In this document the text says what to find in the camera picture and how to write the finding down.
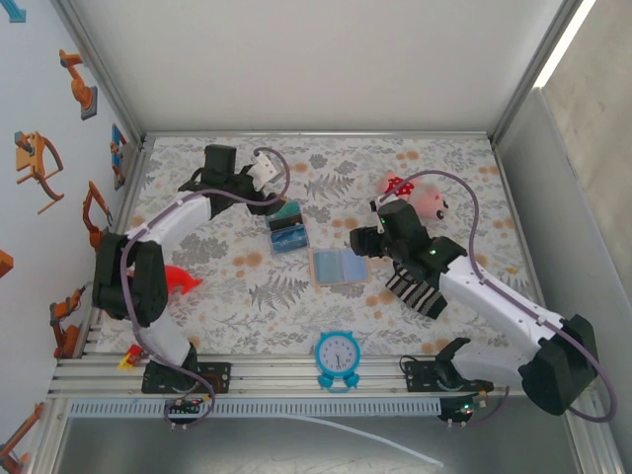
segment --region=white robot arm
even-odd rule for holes
[[[234,148],[209,145],[204,168],[180,187],[170,206],[127,235],[107,234],[97,256],[95,306],[114,318],[132,320],[136,337],[149,347],[156,361],[167,370],[185,374],[173,382],[178,390],[186,391],[193,385],[197,355],[166,309],[163,255],[235,201],[246,202],[257,214],[272,214],[282,207],[275,195],[265,197],[261,192],[264,183],[278,174],[270,160],[258,154],[254,166],[235,175],[235,152]],[[289,184],[286,163],[284,166],[287,182],[281,195]],[[457,338],[436,357],[440,382],[447,387],[458,387],[466,380],[521,384],[540,408],[551,414],[564,413],[596,375],[592,362],[568,344],[572,338],[585,353],[596,357],[590,323],[579,315],[566,320],[473,267],[472,259],[458,244],[446,237],[431,239],[406,202],[389,199],[375,210],[379,227],[351,233],[357,254],[392,258],[414,279],[426,281],[475,309],[513,343],[511,349],[493,349]],[[127,276],[123,285],[132,265],[134,275]]]

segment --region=alarm clock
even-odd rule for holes
[[[347,392],[357,388],[359,375],[356,373],[359,365],[359,345],[352,333],[332,332],[322,333],[315,350],[316,364],[321,371],[318,383],[321,388],[330,392]],[[343,380],[347,388],[333,388],[336,380]]]

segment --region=cable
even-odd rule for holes
[[[456,181],[459,185],[461,185],[463,188],[465,188],[465,191],[467,191],[469,193],[469,195],[472,197],[472,203],[474,204],[474,218],[472,220],[472,230],[470,231],[468,247],[469,247],[469,258],[470,258],[470,262],[472,264],[472,268],[474,269],[474,273],[476,274],[476,276],[478,277],[480,282],[482,282],[483,284],[485,284],[485,285],[489,286],[490,288],[492,288],[497,294],[499,294],[506,301],[508,301],[511,304],[513,304],[513,306],[515,306],[516,308],[521,309],[531,319],[539,322],[539,316],[538,316],[538,314],[535,311],[533,311],[532,309],[524,306],[521,302],[519,302],[517,299],[515,299],[513,296],[511,296],[507,292],[505,292],[502,288],[496,286],[491,281],[488,281],[485,278],[485,276],[483,275],[483,273],[481,272],[481,270],[479,269],[478,264],[476,262],[476,257],[475,257],[475,254],[474,254],[474,238],[476,236],[476,228],[478,226],[480,207],[479,207],[478,199],[476,198],[476,194],[474,193],[474,190],[472,190],[472,188],[465,181],[463,181],[458,176],[453,175],[452,173],[447,173],[447,172],[441,171],[441,170],[421,171],[419,173],[415,173],[415,174],[409,176],[404,181],[402,181],[399,185],[397,185],[395,188],[393,188],[391,191],[386,193],[383,197],[380,198],[380,202],[384,202],[384,200],[386,198],[388,198],[390,195],[392,195],[392,194],[396,193],[397,191],[399,191],[400,188],[405,186],[411,180],[414,180],[415,178],[418,178],[418,177],[424,176],[424,175],[445,176],[446,178],[449,178],[450,180]],[[541,324],[545,328],[549,329],[550,331],[553,331],[556,335],[560,336],[567,343],[569,343],[571,346],[573,346],[582,356],[584,356],[586,358],[586,360],[592,365],[594,370],[598,373],[598,375],[601,377],[601,380],[603,380],[603,384],[605,385],[605,388],[608,391],[608,397],[610,398],[610,407],[608,409],[608,412],[605,415],[603,415],[602,417],[593,417],[591,415],[587,415],[585,413],[582,413],[582,412],[576,410],[573,407],[569,407],[568,410],[571,413],[575,414],[576,416],[582,418],[583,420],[586,420],[586,421],[589,421],[589,422],[593,422],[593,423],[606,423],[606,422],[609,422],[610,420],[612,420],[614,418],[614,416],[616,415],[616,411],[617,411],[617,408],[618,408],[618,399],[617,399],[617,395],[616,395],[616,390],[614,389],[614,385],[612,384],[612,381],[610,380],[610,377],[609,377],[608,373],[605,371],[605,368],[596,360],[596,358],[594,358],[594,356],[589,351],[587,351],[586,348],[584,348],[580,343],[578,343],[575,339],[573,339],[567,333],[565,333],[564,331],[558,329],[557,327],[555,327],[553,324],[551,324],[548,321],[542,321],[539,324]]]
[[[270,205],[270,204],[274,204],[275,202],[278,202],[285,195],[285,193],[287,192],[287,189],[289,188],[289,183],[290,183],[289,165],[285,161],[285,158],[283,158],[283,156],[278,151],[272,148],[269,148],[267,146],[256,148],[253,153],[255,156],[257,156],[262,151],[273,153],[280,160],[281,164],[283,165],[283,169],[285,170],[285,185],[283,186],[283,190],[280,192],[278,196],[269,200],[256,201],[256,200],[246,199],[244,197],[239,197],[237,195],[233,195],[232,193],[221,191],[221,190],[202,190],[202,191],[197,191],[195,193],[191,193],[190,195],[183,197],[181,200],[170,204],[166,209],[164,209],[156,217],[154,217],[148,224],[146,224],[146,226],[143,226],[139,232],[134,234],[127,241],[127,244],[123,247],[122,253],[120,255],[120,282],[122,286],[122,295],[123,295],[123,300],[125,302],[125,308],[127,309],[127,314],[131,321],[134,337],[136,338],[140,346],[150,356],[154,357],[158,362],[162,363],[163,365],[166,365],[167,367],[173,370],[176,370],[182,373],[183,375],[186,375],[187,377],[193,378],[208,391],[208,395],[203,397],[204,401],[210,400],[210,405],[208,407],[208,410],[206,410],[203,414],[201,414],[199,418],[197,418],[196,420],[186,425],[176,425],[175,423],[173,423],[169,419],[169,410],[173,408],[174,406],[178,405],[178,402],[182,402],[185,398],[187,398],[193,392],[193,390],[195,390],[196,388],[195,386],[187,394],[179,398],[176,402],[165,407],[165,410],[163,412],[163,418],[165,419],[167,423],[171,425],[172,429],[179,426],[181,427],[182,430],[186,430],[188,427],[193,427],[201,423],[203,420],[205,420],[215,407],[215,392],[213,390],[212,385],[207,380],[205,380],[204,378],[202,378],[200,375],[198,375],[195,372],[186,370],[185,368],[180,367],[179,365],[175,365],[174,363],[170,363],[168,360],[164,359],[161,355],[155,353],[151,349],[151,347],[143,340],[142,336],[140,335],[140,330],[141,330],[140,324],[138,323],[138,318],[136,317],[136,312],[134,311],[133,303],[131,300],[131,291],[129,289],[129,282],[127,281],[127,257],[129,255],[129,251],[131,250],[131,247],[138,241],[138,239],[140,239],[143,235],[147,234],[147,232],[151,230],[152,227],[154,227],[156,224],[161,222],[165,217],[167,217],[167,215],[171,214],[175,209],[179,208],[182,205],[182,203],[188,202],[191,199],[198,198],[200,196],[205,197],[205,196],[210,196],[210,195],[219,195],[219,196],[224,196],[226,198],[231,198],[238,202],[244,202],[246,204],[251,204],[251,205],[264,206],[264,205]]]
[[[307,422],[307,423],[315,423],[317,425],[324,425],[326,427],[336,428],[338,430],[342,430],[344,432],[353,433],[354,435],[359,435],[363,437],[367,437],[368,439],[373,439],[374,441],[381,442],[388,446],[394,447],[395,449],[399,449],[402,452],[406,452],[411,456],[415,456],[418,459],[429,462],[430,464],[434,464],[439,467],[443,467],[443,463],[441,461],[437,461],[425,454],[421,454],[420,452],[414,451],[413,449],[398,444],[395,441],[391,441],[390,439],[386,439],[385,437],[378,436],[377,434],[362,432],[360,430],[356,430],[355,428],[348,427],[346,425],[341,425],[339,423],[329,422],[327,420],[321,420],[320,418],[310,418],[310,417],[300,417],[296,415],[281,415],[280,418],[287,418],[289,420],[296,420],[299,422]]]

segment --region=striped cloth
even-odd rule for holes
[[[425,281],[416,281],[401,264],[393,263],[395,275],[386,287],[406,305],[424,316],[436,319],[447,306],[447,301],[437,289]]]

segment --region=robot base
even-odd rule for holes
[[[207,380],[215,393],[228,393],[230,386],[230,363],[228,362],[200,362],[195,350],[189,352],[189,356],[183,363],[183,367],[193,371]],[[142,377],[140,391],[145,394],[182,394],[189,392],[196,381],[190,377],[176,372],[151,360],[147,363]],[[206,393],[206,388],[198,385],[192,393]]]

